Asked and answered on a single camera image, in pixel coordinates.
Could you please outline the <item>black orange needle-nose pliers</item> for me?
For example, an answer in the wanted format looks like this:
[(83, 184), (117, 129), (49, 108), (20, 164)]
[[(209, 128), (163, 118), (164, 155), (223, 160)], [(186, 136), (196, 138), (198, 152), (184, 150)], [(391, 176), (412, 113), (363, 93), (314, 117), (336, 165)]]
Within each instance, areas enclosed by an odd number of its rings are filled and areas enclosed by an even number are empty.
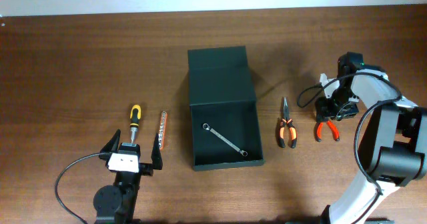
[(290, 147), (292, 149), (296, 148), (298, 141), (298, 133), (296, 131), (296, 127), (294, 125), (293, 119), (290, 117), (290, 110), (288, 106), (287, 99), (285, 97), (282, 98), (282, 112), (278, 125), (278, 145), (281, 148), (286, 146), (285, 141), (285, 129), (288, 128), (290, 134)]

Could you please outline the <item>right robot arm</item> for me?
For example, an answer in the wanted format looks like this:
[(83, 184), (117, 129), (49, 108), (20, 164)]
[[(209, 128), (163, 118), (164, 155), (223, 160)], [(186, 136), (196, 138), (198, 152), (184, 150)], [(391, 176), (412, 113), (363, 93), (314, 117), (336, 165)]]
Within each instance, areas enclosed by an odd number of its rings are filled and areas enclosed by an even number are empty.
[(323, 124), (354, 117), (358, 102), (367, 108), (354, 135), (358, 172), (320, 221), (364, 223), (387, 196), (426, 175), (426, 109), (405, 98), (385, 70), (365, 64), (360, 53), (339, 57), (337, 77), (322, 74), (320, 87), (324, 96), (315, 102), (318, 141)]

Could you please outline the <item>orange socket bit rail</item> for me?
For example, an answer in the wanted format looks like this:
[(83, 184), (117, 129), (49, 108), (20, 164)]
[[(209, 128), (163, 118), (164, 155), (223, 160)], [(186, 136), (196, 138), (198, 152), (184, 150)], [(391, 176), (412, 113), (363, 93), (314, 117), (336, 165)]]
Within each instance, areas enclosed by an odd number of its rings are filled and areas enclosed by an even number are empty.
[(158, 132), (158, 141), (159, 141), (159, 149), (160, 150), (162, 150), (164, 148), (166, 125), (167, 125), (167, 112), (162, 111), (160, 122), (159, 122), (159, 132)]

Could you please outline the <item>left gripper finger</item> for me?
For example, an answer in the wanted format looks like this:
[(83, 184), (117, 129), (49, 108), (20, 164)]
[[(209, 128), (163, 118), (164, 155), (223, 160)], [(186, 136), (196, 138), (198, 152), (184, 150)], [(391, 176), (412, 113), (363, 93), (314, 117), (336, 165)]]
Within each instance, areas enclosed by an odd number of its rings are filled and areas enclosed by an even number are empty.
[(117, 151), (117, 147), (119, 145), (121, 130), (118, 129), (113, 137), (103, 146), (100, 150), (101, 153), (109, 153)]
[(153, 149), (151, 152), (151, 160), (152, 160), (152, 167), (155, 170), (162, 170), (163, 169), (163, 160), (161, 157), (161, 151), (159, 148), (159, 134), (155, 134), (155, 139), (153, 142)]

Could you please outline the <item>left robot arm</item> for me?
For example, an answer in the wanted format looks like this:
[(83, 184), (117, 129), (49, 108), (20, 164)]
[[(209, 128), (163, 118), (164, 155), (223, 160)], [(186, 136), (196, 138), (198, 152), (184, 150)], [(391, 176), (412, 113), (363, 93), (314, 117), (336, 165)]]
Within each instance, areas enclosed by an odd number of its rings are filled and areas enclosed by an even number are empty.
[(163, 169), (159, 135), (154, 138), (150, 163), (141, 163), (140, 146), (136, 143), (121, 143), (120, 135), (121, 131), (117, 130), (101, 149), (100, 159), (115, 173), (115, 180), (113, 184), (100, 188), (94, 195), (96, 223), (141, 223), (141, 219), (134, 217), (141, 178), (151, 177), (155, 170)]

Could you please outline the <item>silver ring wrench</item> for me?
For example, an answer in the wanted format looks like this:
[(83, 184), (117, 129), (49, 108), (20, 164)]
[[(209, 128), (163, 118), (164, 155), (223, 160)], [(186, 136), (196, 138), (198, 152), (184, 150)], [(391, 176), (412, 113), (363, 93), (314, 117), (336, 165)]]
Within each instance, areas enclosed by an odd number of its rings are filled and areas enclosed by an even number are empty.
[(233, 144), (230, 140), (226, 139), (223, 135), (221, 135), (220, 133), (218, 133), (214, 128), (210, 127), (210, 125), (208, 123), (203, 123), (202, 124), (202, 128), (205, 129), (206, 131), (209, 131), (210, 133), (213, 133), (217, 138), (221, 139), (224, 143), (226, 143), (227, 145), (229, 145), (232, 149), (234, 149), (236, 152), (238, 152), (240, 155), (247, 157), (248, 156), (248, 152), (240, 149), (238, 146), (236, 146), (235, 144)]

